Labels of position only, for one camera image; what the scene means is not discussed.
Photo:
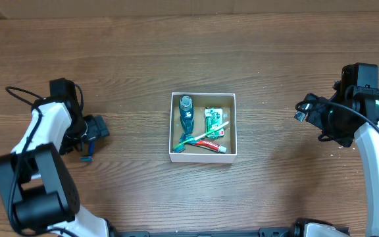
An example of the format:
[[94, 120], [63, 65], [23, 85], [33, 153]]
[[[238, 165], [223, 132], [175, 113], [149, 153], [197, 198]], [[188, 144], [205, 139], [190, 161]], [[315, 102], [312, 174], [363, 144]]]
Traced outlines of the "green toothbrush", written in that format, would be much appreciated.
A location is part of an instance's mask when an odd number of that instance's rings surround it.
[[179, 144], [176, 145], [176, 146], [174, 146], [172, 148], [172, 150], [175, 153], [181, 153], [181, 152], [183, 152], [185, 150], [185, 145], [189, 144], [188, 142], [192, 142], [192, 141], [196, 141], [196, 140], [205, 140], [205, 138], [207, 137], [208, 134], [210, 134], [212, 132], [215, 132], [215, 131], [217, 131], [217, 130], [219, 130], [221, 128], [224, 128], [228, 124], [229, 124], [229, 122], [226, 121], [221, 126], [213, 128], [212, 130], [210, 130], [208, 132], [205, 132], [204, 134], [198, 135], [198, 136], [190, 136], [190, 135], [187, 135], [187, 134], [183, 133], [181, 135], [181, 137], [180, 137]]

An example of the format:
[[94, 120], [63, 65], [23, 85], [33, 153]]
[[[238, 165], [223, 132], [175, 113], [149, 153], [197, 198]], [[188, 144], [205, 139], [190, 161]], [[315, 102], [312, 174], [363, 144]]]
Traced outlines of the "blue mouthwash bottle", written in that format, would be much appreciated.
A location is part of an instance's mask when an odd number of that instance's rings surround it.
[[180, 98], [180, 122], [185, 134], [191, 134], [193, 132], [194, 120], [193, 120], [193, 102], [192, 98], [188, 95], [183, 95]]

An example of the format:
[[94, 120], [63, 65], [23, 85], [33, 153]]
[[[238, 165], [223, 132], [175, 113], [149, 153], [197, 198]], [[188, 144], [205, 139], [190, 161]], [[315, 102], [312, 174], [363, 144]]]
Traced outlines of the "red Colgate toothpaste tube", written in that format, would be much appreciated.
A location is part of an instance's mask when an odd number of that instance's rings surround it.
[[215, 151], [217, 153], [226, 153], [226, 150], [227, 150], [226, 147], [219, 145], [219, 144], [216, 144], [214, 142], [207, 141], [207, 140], [196, 140], [196, 141], [192, 141], [192, 142], [188, 142], [188, 143], [189, 143], [189, 145], [202, 147], [205, 149], [209, 149], [211, 151]]

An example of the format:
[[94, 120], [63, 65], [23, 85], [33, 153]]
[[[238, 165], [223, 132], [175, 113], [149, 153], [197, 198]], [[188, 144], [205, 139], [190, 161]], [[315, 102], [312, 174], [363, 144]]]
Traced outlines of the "green Dettol soap packet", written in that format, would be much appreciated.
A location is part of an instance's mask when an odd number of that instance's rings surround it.
[[[223, 124], [223, 109], [221, 108], [206, 108], [204, 111], [205, 116], [205, 131], [208, 132], [213, 128], [219, 127]], [[210, 139], [218, 139], [224, 136], [224, 129], [221, 128], [215, 132], [207, 135]]]

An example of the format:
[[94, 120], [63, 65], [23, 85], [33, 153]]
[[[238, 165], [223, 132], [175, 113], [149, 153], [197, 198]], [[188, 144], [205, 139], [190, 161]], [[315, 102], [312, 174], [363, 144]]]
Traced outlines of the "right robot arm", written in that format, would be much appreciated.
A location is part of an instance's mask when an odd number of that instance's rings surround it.
[[367, 200], [366, 236], [379, 236], [379, 87], [378, 66], [355, 63], [342, 68], [334, 95], [308, 93], [295, 105], [295, 119], [321, 131], [318, 140], [342, 147], [356, 144], [363, 164]]

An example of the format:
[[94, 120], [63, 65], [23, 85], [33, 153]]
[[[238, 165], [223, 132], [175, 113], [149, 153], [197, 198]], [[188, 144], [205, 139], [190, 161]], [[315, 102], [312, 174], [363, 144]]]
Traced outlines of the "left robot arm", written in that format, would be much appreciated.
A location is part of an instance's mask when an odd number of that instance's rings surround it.
[[76, 185], [62, 160], [88, 146], [82, 161], [92, 160], [95, 143], [109, 136], [99, 115], [84, 116], [80, 87], [60, 78], [50, 95], [31, 103], [32, 120], [21, 141], [0, 156], [0, 195], [12, 229], [21, 236], [117, 236], [112, 224], [80, 203]]

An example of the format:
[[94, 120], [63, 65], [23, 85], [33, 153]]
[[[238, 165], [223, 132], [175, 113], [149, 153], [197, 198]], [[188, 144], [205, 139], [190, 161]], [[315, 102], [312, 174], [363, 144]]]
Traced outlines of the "white cardboard box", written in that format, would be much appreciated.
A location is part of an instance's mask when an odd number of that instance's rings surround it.
[[[226, 148], [226, 153], [218, 153], [203, 147], [186, 145], [185, 150], [176, 153], [173, 147], [179, 144], [184, 132], [180, 123], [180, 98], [183, 95], [191, 97], [194, 107], [193, 136], [205, 132], [205, 108], [221, 108], [224, 113], [224, 122], [229, 122], [224, 128], [224, 136], [214, 141]], [[170, 102], [170, 128], [169, 128], [169, 155], [172, 162], [184, 163], [233, 163], [238, 154], [238, 134], [236, 128], [236, 95], [233, 93], [190, 93], [173, 92]]]

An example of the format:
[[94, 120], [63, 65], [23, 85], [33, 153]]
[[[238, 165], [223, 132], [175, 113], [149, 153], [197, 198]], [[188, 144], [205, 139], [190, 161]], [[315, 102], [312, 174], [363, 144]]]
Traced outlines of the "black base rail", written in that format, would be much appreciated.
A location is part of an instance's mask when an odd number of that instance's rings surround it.
[[268, 227], [258, 230], [227, 230], [201, 232], [161, 232], [148, 231], [116, 232], [109, 234], [115, 237], [302, 237], [303, 227]]

